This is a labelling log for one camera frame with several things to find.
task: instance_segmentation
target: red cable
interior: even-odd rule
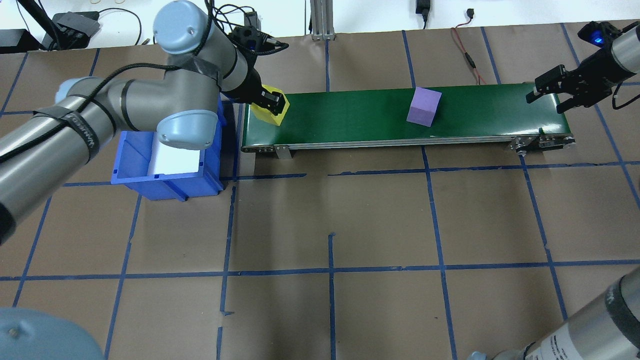
[[[467,22],[464,22],[464,23],[462,23],[462,24],[458,24],[458,25],[456,25],[456,27],[455,27],[455,28],[451,28],[451,30],[453,30],[453,33],[456,35],[456,38],[458,38],[458,42],[460,43],[460,48],[462,49],[462,53],[463,53],[463,54],[466,54],[466,53],[467,53],[467,49],[465,49],[465,45],[464,45],[464,44],[462,44],[462,39],[460,38],[460,34],[458,34],[458,27],[459,27],[459,26],[468,25],[470,22],[471,22],[471,19],[469,19],[469,21],[467,21]],[[477,69],[477,68],[474,68],[474,69],[473,69],[473,71],[478,75],[478,78],[479,78],[480,80],[482,80],[482,82],[483,82],[485,85],[487,85],[487,84],[486,84],[486,81],[484,80],[484,78],[482,77],[482,75],[480,75],[480,72],[478,71],[478,69]]]

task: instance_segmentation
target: blue light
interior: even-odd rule
[[[596,45],[597,47],[603,47],[604,46],[604,36],[602,35],[602,31],[596,30],[596,31],[592,32],[591,41],[590,42],[593,45]]]

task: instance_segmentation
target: yellow cube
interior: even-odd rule
[[[284,96],[284,109],[282,110],[282,112],[279,115],[274,115],[273,113],[271,113],[269,110],[265,109],[265,108],[261,108],[260,106],[257,106],[256,104],[251,104],[251,111],[253,112],[253,114],[255,115],[256,118],[268,123],[268,124],[272,124],[275,126],[280,126],[280,124],[282,124],[282,119],[284,119],[284,115],[287,113],[287,110],[289,109],[289,100],[287,99],[287,96],[284,95],[284,93],[282,92],[282,90],[274,88],[272,86],[269,85],[263,85],[262,87],[264,87],[265,89],[269,90],[270,92],[279,92],[282,94],[282,96]]]

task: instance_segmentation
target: gray robot arm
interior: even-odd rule
[[[156,40],[169,53],[169,66],[155,65],[166,70],[163,80],[114,79],[96,94],[103,79],[66,81],[54,106],[0,139],[0,243],[120,130],[157,131],[166,145],[206,149],[220,92],[282,111],[284,96],[265,90],[253,68],[255,52],[239,49],[238,39],[216,26],[200,47],[206,28],[207,14],[196,5],[170,2],[154,21]],[[36,145],[14,154],[25,144]]]

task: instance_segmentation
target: blue plastic bin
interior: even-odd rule
[[[222,127],[227,125],[222,103],[218,99],[218,126],[213,145],[200,151],[198,172],[147,175],[151,161],[154,133],[123,131],[111,175],[111,184],[124,184],[149,200],[178,199],[217,195],[220,182],[220,148]]]

